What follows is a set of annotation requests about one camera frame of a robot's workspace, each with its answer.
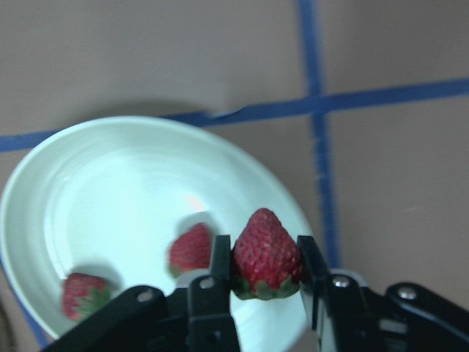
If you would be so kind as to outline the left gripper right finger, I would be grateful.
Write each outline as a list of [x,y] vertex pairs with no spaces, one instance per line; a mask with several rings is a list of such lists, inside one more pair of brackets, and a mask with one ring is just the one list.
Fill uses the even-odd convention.
[[349,274],[332,271],[311,236],[297,239],[302,262],[300,294],[319,351],[384,351],[378,318],[366,289]]

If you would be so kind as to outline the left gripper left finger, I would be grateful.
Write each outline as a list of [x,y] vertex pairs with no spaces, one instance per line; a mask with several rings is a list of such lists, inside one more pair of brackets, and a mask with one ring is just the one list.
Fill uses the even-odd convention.
[[216,236],[209,273],[193,279],[188,288],[189,351],[240,350],[230,310],[231,259],[231,238]]

